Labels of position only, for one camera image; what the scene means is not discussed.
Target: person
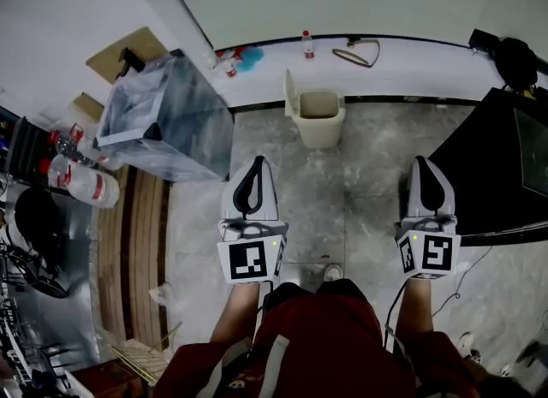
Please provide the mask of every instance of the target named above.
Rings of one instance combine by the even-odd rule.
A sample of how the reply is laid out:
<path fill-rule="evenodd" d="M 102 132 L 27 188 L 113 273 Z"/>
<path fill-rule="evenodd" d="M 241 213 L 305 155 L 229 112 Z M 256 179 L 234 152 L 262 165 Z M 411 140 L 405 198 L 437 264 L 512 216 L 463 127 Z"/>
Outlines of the person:
<path fill-rule="evenodd" d="M 430 281 L 407 282 L 390 353 L 372 306 L 339 266 L 315 294 L 291 282 L 276 288 L 253 344 L 259 285 L 235 285 L 210 342 L 178 348 L 152 397 L 477 398 L 458 351 L 434 331 L 431 291 Z"/>
<path fill-rule="evenodd" d="M 481 365 L 481 353 L 475 348 L 474 334 L 464 333 L 457 343 L 457 350 L 464 359 L 464 363 L 474 376 L 481 398 L 533 398 L 513 377 L 493 375 Z"/>

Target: gray tile floor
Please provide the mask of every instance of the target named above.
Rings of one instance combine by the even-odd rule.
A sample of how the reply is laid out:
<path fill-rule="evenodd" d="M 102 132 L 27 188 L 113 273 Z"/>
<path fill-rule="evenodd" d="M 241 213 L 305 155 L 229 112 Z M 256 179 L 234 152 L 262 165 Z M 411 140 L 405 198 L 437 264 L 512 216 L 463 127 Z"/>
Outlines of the gray tile floor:
<path fill-rule="evenodd" d="M 341 143 L 323 151 L 303 146 L 282 109 L 237 113 L 231 171 L 264 155 L 272 167 L 279 216 L 289 223 L 281 281 L 315 289 L 326 265 L 340 264 L 383 323 L 404 281 L 393 240 L 398 181 L 415 156 L 430 155 L 472 109 L 349 104 Z M 172 188 L 167 307 L 170 326 L 182 322 L 174 348 L 209 339 L 230 291 L 216 249 L 223 186 L 204 182 Z M 462 297 L 435 317 L 437 329 L 454 342 L 473 331 L 486 366 L 494 371 L 513 361 L 540 330 L 548 308 L 546 249 L 545 243 L 494 247 L 467 275 Z M 434 309 L 486 251 L 462 249 L 456 274 L 432 282 Z"/>

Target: beige trash can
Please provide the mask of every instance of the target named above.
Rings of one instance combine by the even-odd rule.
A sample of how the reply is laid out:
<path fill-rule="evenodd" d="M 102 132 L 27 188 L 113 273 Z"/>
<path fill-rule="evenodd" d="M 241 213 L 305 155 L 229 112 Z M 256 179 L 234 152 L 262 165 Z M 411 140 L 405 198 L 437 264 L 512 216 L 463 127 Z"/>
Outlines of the beige trash can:
<path fill-rule="evenodd" d="M 285 115 L 291 116 L 299 128 L 302 142 L 308 148 L 329 148 L 337 145 L 343 130 L 344 97 L 333 91 L 297 93 L 291 72 L 287 69 L 283 82 Z"/>

